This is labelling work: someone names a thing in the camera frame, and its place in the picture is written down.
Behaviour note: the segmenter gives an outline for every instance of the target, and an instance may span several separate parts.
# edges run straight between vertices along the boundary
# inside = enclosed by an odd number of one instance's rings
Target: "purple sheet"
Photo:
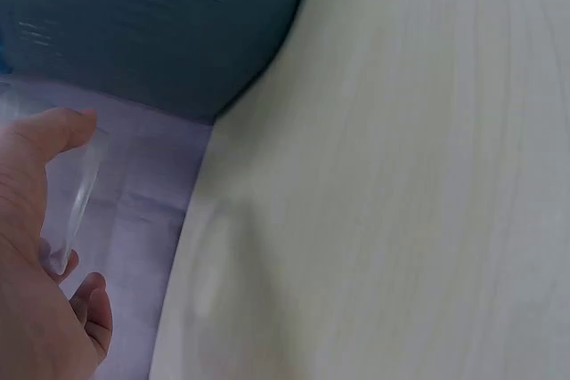
[[[89,271],[107,278],[115,331],[95,379],[148,378],[159,316],[186,208],[211,127],[74,87],[11,80],[53,105],[95,108],[110,150],[78,233],[71,295]]]

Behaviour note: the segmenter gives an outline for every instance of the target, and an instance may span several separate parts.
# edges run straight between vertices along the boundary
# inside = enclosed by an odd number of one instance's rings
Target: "dark teal cushion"
[[[0,0],[0,72],[210,120],[275,55],[298,0]]]

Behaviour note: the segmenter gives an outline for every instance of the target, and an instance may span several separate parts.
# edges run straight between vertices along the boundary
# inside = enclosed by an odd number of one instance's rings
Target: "hand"
[[[68,301],[61,276],[38,261],[45,218],[45,165],[85,144],[96,116],[52,109],[0,132],[0,378],[84,380],[104,360],[112,317],[105,279],[89,274]]]

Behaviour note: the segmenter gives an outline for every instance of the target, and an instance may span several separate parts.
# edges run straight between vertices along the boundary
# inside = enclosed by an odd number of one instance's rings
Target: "white furniture panel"
[[[570,376],[570,0],[305,0],[215,127],[152,378]]]

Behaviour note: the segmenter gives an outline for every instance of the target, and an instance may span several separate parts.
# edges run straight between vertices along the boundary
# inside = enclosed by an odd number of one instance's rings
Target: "clear plastic cup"
[[[52,107],[0,82],[0,125]],[[47,210],[39,259],[54,273],[65,271],[108,145],[109,136],[97,128],[85,146],[61,153],[47,164]]]

